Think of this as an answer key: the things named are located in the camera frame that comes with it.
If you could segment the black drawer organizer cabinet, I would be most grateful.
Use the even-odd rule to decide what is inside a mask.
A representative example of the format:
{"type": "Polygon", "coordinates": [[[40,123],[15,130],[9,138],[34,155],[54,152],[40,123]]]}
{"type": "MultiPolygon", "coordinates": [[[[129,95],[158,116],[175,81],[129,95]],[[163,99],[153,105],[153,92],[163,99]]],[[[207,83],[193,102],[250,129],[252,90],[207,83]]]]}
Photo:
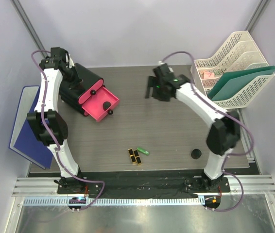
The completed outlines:
{"type": "Polygon", "coordinates": [[[79,63],[75,64],[75,68],[81,81],[67,82],[63,80],[60,84],[59,95],[63,102],[84,115],[85,111],[82,109],[82,104],[78,103],[79,97],[99,79],[103,78],[79,63]]]}

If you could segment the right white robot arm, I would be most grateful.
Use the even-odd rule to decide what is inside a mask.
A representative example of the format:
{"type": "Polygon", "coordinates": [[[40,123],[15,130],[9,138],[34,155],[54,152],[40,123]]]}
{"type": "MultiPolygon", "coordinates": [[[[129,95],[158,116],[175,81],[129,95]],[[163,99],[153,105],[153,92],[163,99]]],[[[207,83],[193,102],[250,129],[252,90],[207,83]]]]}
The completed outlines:
{"type": "Polygon", "coordinates": [[[188,77],[175,76],[166,63],[155,67],[153,73],[147,81],[147,99],[152,97],[159,101],[170,101],[175,98],[193,110],[209,127],[206,137],[209,156],[202,173],[201,186],[205,191],[214,191],[223,178],[227,156],[241,138],[239,114],[217,106],[188,77]]]}

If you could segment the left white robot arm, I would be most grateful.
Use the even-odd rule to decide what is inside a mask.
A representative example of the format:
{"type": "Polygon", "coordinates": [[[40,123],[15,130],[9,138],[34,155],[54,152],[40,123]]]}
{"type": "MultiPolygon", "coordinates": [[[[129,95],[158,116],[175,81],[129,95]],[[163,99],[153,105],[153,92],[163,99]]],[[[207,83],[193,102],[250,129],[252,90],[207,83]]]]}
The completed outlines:
{"type": "Polygon", "coordinates": [[[40,92],[34,111],[27,114],[30,125],[37,141],[53,154],[61,173],[59,185],[68,185],[74,193],[82,193],[85,181],[81,176],[78,164],[72,157],[68,145],[68,126],[58,113],[58,97],[61,82],[73,81],[76,77],[74,62],[68,51],[61,47],[51,48],[49,55],[38,63],[34,55],[31,58],[40,71],[40,92]]]}

